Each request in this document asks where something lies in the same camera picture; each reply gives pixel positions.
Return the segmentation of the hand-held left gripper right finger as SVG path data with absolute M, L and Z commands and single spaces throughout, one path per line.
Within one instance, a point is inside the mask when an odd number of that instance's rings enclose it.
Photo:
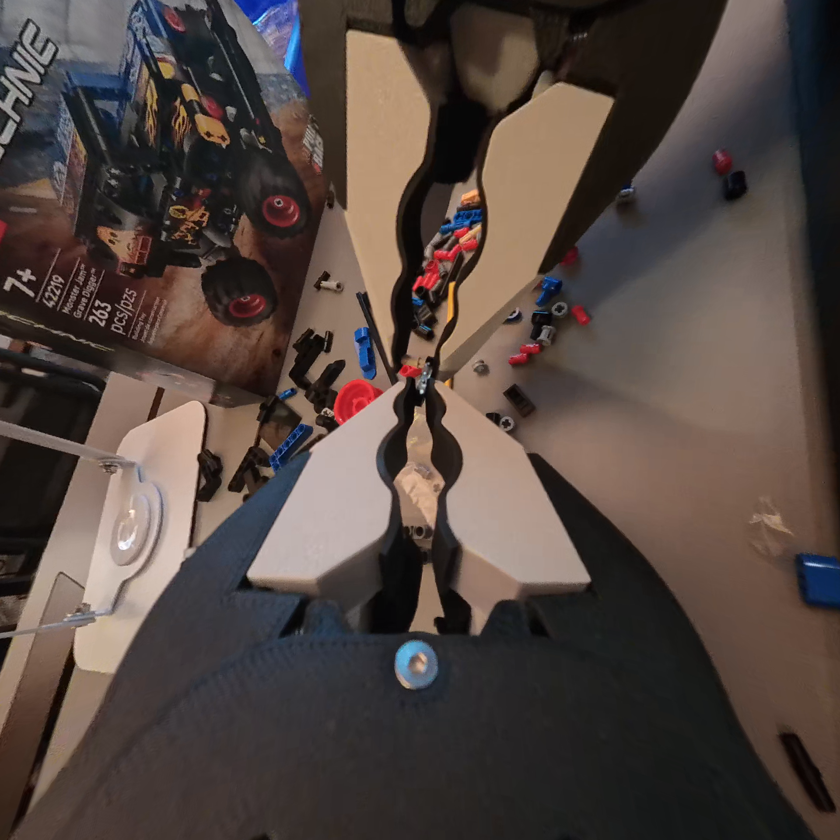
M 427 388 L 425 409 L 444 480 L 432 546 L 437 627 L 483 627 L 500 602 L 584 591 L 592 578 L 526 450 L 444 385 Z

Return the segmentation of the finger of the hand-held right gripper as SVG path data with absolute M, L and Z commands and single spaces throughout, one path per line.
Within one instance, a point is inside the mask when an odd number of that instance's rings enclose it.
M 558 82 L 493 129 L 479 174 L 479 246 L 458 283 L 438 372 L 465 366 L 536 280 L 613 106 L 612 97 Z
M 396 368 L 392 295 L 403 273 L 397 214 L 424 161 L 431 109 L 398 42 L 358 30 L 346 46 L 345 220 L 382 346 Z

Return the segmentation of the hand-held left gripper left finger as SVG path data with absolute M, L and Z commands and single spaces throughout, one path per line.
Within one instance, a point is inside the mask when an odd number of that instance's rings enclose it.
M 367 608 L 374 633 L 408 631 L 422 557 L 405 535 L 395 478 L 418 397 L 414 381 L 395 385 L 308 452 L 248 569 L 252 585 L 345 613 Z

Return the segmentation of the grey desk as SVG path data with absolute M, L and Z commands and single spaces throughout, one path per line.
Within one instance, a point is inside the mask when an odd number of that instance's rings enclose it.
M 795 291 L 802 188 L 784 2 L 729 2 L 674 126 L 605 213 L 568 281 L 592 315 L 522 379 L 538 405 L 520 440 L 656 568 L 701 635 L 741 723 L 820 838 L 778 739 L 799 734 L 838 798 L 838 613 L 802 604 L 793 558 L 813 546 Z M 748 192 L 722 197 L 727 150 Z M 769 497 L 794 532 L 781 559 L 749 543 Z

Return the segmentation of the blue storage bin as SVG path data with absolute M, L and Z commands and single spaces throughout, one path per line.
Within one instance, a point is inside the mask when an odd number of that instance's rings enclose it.
M 299 1 L 237 1 L 240 10 L 261 34 L 286 71 L 309 98 L 303 64 Z

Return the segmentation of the clear bag of small parts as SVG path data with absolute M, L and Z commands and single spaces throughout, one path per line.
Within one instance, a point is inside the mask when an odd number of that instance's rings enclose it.
M 406 464 L 395 478 L 405 535 L 430 556 L 436 529 L 438 499 L 445 479 L 434 467 L 433 438 L 419 409 L 406 437 Z

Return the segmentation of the large red wheel rim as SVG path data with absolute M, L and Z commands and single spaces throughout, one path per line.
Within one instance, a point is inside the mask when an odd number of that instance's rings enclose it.
M 343 385 L 335 396 L 332 412 L 339 425 L 346 424 L 352 417 L 372 404 L 383 390 L 366 379 L 356 379 Z

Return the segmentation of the pile of black beams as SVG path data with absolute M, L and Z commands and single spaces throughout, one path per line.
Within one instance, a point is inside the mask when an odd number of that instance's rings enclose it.
M 301 415 L 289 404 L 293 396 L 305 397 L 315 411 L 317 420 L 325 422 L 327 431 L 336 428 L 338 423 L 332 407 L 337 392 L 333 385 L 343 372 L 345 360 L 335 360 L 327 364 L 320 376 L 314 380 L 309 377 L 310 369 L 318 357 L 331 351 L 332 346 L 333 332 L 326 331 L 320 334 L 313 329 L 306 329 L 292 344 L 295 351 L 295 359 L 289 371 L 292 387 L 268 397 L 259 405 L 255 441 L 246 450 L 228 482 L 228 491 L 239 494 L 247 490 L 249 495 L 253 495 L 267 483 L 269 478 L 266 470 L 271 469 L 270 455 L 289 432 L 297 425 L 305 424 Z

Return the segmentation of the red and black connector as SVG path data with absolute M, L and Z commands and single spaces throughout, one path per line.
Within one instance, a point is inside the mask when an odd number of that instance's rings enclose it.
M 725 201 L 734 202 L 747 194 L 747 176 L 743 170 L 734 168 L 732 156 L 727 150 L 715 150 L 711 161 L 714 172 L 720 178 L 722 197 Z

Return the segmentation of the black perforated board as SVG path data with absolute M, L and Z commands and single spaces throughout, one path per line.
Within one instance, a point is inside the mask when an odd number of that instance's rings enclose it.
M 838 552 L 839 2 L 784 2 L 791 54 L 791 125 L 802 198 L 794 294 L 813 546 Z

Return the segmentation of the long black axle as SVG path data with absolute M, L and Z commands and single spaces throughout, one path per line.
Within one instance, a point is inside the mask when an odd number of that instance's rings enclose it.
M 398 382 L 398 377 L 392 368 L 387 353 L 385 352 L 380 332 L 375 324 L 368 294 L 366 291 L 358 291 L 355 293 L 355 297 L 359 302 L 367 329 L 369 330 L 371 341 L 382 363 L 384 373 L 387 375 L 389 382 L 394 385 Z

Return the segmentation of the toy truck set box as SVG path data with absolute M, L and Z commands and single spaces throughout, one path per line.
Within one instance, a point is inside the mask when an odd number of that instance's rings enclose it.
M 324 207 L 237 2 L 2 2 L 2 333 L 233 405 L 275 390 Z

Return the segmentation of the clear plastic scrap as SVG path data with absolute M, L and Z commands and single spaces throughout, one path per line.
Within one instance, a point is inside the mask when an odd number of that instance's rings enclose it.
M 795 533 L 769 497 L 760 497 L 748 520 L 752 549 L 769 560 L 783 558 L 795 541 Z

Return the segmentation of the small blue brick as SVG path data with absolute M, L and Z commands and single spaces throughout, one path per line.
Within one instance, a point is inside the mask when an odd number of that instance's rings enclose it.
M 839 560 L 834 556 L 798 553 L 794 558 L 801 600 L 813 607 L 839 610 Z

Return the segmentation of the small black pin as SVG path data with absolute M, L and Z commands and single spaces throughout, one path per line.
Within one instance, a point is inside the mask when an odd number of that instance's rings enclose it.
M 819 813 L 834 814 L 837 807 L 822 772 L 813 761 L 802 739 L 794 731 L 780 731 L 780 744 L 801 787 Z

